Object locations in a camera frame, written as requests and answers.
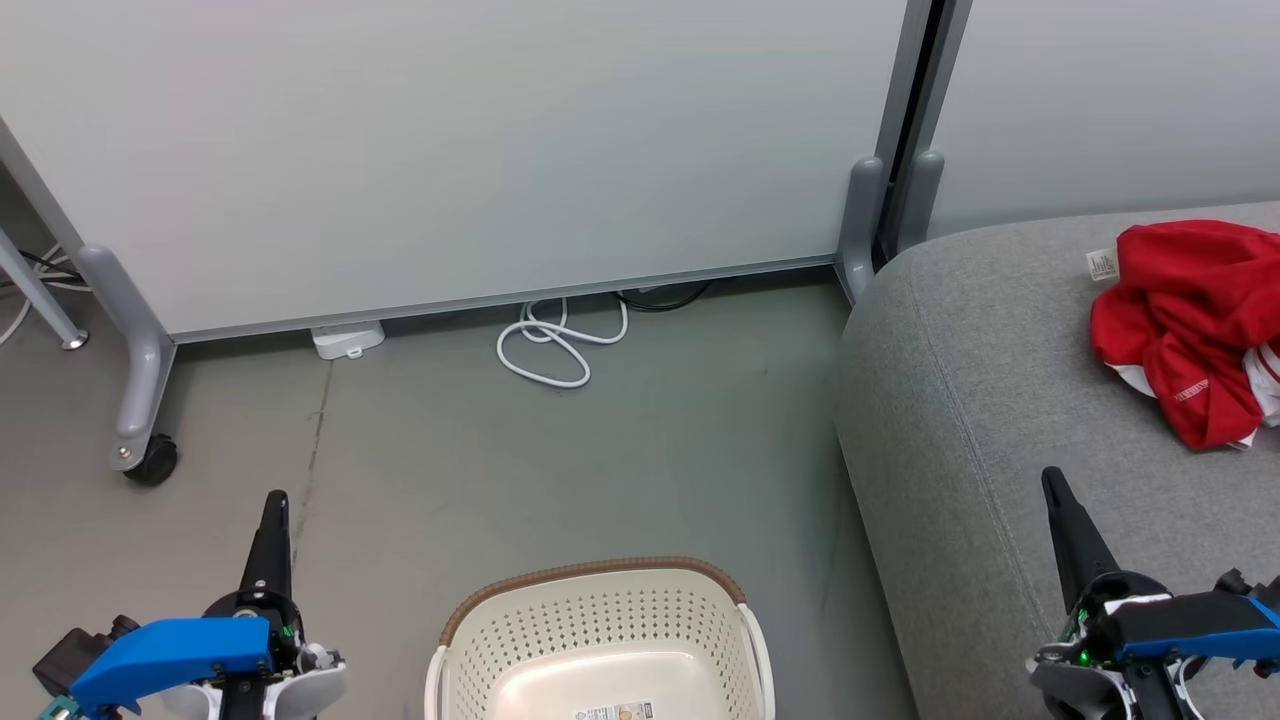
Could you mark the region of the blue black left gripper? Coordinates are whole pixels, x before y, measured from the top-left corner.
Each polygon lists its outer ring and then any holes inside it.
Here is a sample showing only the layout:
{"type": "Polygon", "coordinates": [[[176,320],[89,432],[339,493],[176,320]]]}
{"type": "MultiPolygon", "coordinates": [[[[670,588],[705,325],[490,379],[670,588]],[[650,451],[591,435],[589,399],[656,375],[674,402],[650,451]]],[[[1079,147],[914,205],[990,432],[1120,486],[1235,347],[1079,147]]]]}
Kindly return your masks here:
{"type": "Polygon", "coordinates": [[[291,503],[273,489],[262,512],[239,588],[201,618],[156,620],[114,641],[70,684],[69,700],[86,719],[140,711],[140,701],[163,691],[211,682],[246,682],[264,698],[268,679],[297,667],[305,630],[292,597],[291,503]]]}

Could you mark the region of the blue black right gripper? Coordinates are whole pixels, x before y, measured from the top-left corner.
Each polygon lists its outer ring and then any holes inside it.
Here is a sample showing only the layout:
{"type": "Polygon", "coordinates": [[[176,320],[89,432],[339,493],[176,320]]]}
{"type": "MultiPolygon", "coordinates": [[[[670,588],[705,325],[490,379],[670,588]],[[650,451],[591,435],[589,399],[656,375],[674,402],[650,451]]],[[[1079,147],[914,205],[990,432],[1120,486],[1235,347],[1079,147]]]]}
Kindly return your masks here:
{"type": "Polygon", "coordinates": [[[1231,570],[1211,591],[1171,594],[1120,566],[1060,468],[1041,473],[1062,601],[1059,641],[1030,659],[1056,719],[1202,719],[1189,680],[1211,660],[1277,675],[1277,582],[1231,570]]]}

